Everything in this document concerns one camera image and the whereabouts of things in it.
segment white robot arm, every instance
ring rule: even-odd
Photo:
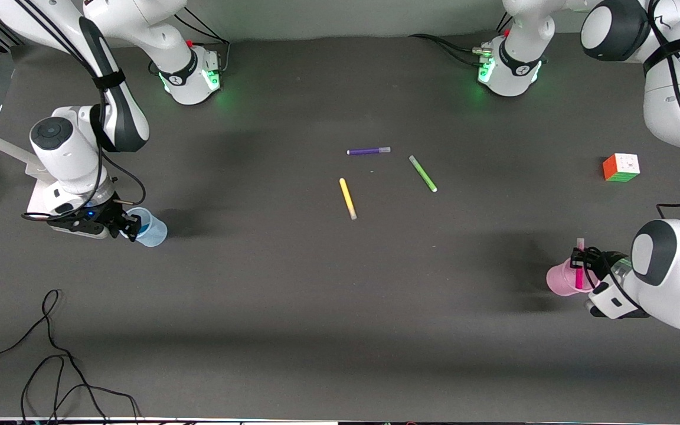
[[[586,263],[600,280],[586,302],[591,314],[652,316],[680,330],[680,220],[647,223],[634,239],[631,258],[604,252],[587,256]]]
[[[537,79],[542,54],[555,35],[558,11],[588,11],[600,0],[502,0],[514,23],[508,36],[499,35],[482,43],[493,49],[493,58],[484,65],[478,81],[501,96],[523,94]]]
[[[32,127],[31,146],[48,177],[38,178],[22,216],[60,231],[94,238],[122,231],[135,240],[140,221],[122,209],[135,203],[114,191],[102,149],[135,152],[148,140],[149,126],[102,32],[70,0],[0,0],[0,19],[22,36],[75,57],[102,99],[94,106],[58,108]]]
[[[594,59],[644,64],[645,123],[680,147],[680,0],[604,0],[581,33]],[[599,253],[576,260],[601,283],[589,294],[593,315],[657,318],[680,330],[680,220],[655,220],[637,233],[632,256]]]
[[[219,57],[200,46],[189,47],[165,19],[187,0],[85,0],[84,15],[107,37],[121,38],[148,54],[165,90],[180,104],[204,102],[220,88]]]

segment velcro strap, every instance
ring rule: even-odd
[[[89,118],[91,119],[91,129],[94,131],[96,136],[96,142],[99,142],[99,146],[107,152],[119,152],[114,144],[103,131],[102,123],[100,123],[99,114],[102,112],[101,105],[94,105],[91,107],[91,113],[89,113]]]
[[[125,74],[122,72],[122,70],[119,70],[115,73],[96,77],[93,80],[97,89],[106,91],[122,84],[122,82],[125,80]]]
[[[674,41],[668,41],[668,43],[660,46],[658,50],[654,51],[650,57],[645,60],[643,67],[645,68],[645,74],[647,74],[652,67],[661,62],[661,60],[673,56],[674,54],[680,53],[680,39]]]

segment purple marker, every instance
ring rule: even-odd
[[[370,153],[389,153],[390,147],[387,148],[371,148],[371,149],[351,149],[347,151],[348,155],[368,155]]]

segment black cable on floor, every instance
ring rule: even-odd
[[[106,388],[102,387],[95,387],[95,385],[90,385],[87,380],[86,376],[84,376],[83,371],[76,365],[76,360],[75,357],[73,356],[73,353],[70,352],[70,350],[65,349],[64,347],[61,347],[57,345],[57,342],[54,340],[54,334],[52,331],[51,327],[51,317],[50,314],[52,311],[54,311],[54,307],[57,306],[57,301],[59,301],[59,296],[60,292],[59,290],[50,290],[46,295],[44,296],[43,301],[41,302],[41,318],[35,323],[30,326],[30,328],[26,331],[26,333],[19,339],[15,344],[11,345],[9,348],[1,350],[0,355],[9,352],[10,350],[18,347],[19,345],[22,344],[22,342],[27,339],[28,336],[35,330],[35,328],[38,327],[43,322],[46,322],[46,332],[48,335],[49,339],[49,344],[51,344],[51,347],[54,349],[57,349],[60,351],[60,354],[53,354],[45,357],[41,362],[36,366],[36,368],[33,370],[32,374],[30,374],[30,377],[28,378],[25,387],[22,388],[22,393],[21,393],[21,398],[19,399],[19,408],[21,409],[21,416],[22,416],[22,424],[27,425],[27,415],[25,413],[25,398],[27,397],[27,392],[28,389],[30,388],[30,384],[33,381],[33,378],[35,377],[36,374],[40,371],[41,368],[43,368],[46,363],[49,363],[49,361],[58,359],[60,361],[60,369],[59,373],[57,374],[57,388],[54,391],[54,404],[52,406],[52,413],[51,416],[49,417],[49,420],[46,422],[46,425],[51,425],[51,418],[54,417],[54,424],[59,422],[59,416],[57,414],[57,411],[59,410],[60,406],[62,406],[62,403],[64,403],[65,399],[67,399],[67,396],[70,395],[74,390],[78,388],[86,388],[89,391],[89,396],[91,398],[91,403],[93,404],[94,408],[98,412],[98,414],[102,415],[102,418],[106,421],[108,420],[108,416],[106,416],[102,408],[100,408],[98,402],[96,401],[96,397],[94,395],[94,390],[97,391],[102,391],[105,393],[111,393],[113,395],[118,395],[124,398],[129,399],[130,404],[132,405],[133,408],[133,414],[135,418],[135,422],[138,423],[138,416],[140,416],[140,409],[138,408],[138,403],[135,401],[135,399],[125,393],[121,393],[119,391],[113,391],[113,390],[108,390]],[[62,374],[64,372],[64,366],[65,366],[65,359],[70,363],[70,366],[72,366],[73,370],[78,373],[78,376],[80,377],[80,380],[82,384],[75,385],[72,389],[68,390],[67,394],[65,394],[60,401],[57,401],[59,399],[59,390],[60,390],[60,384],[62,380]]]

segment blue plastic cup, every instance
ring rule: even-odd
[[[127,211],[127,215],[137,215],[140,217],[140,232],[135,237],[136,242],[140,242],[147,247],[156,247],[167,238],[167,225],[164,221],[154,217],[151,211],[145,208],[135,207]]]

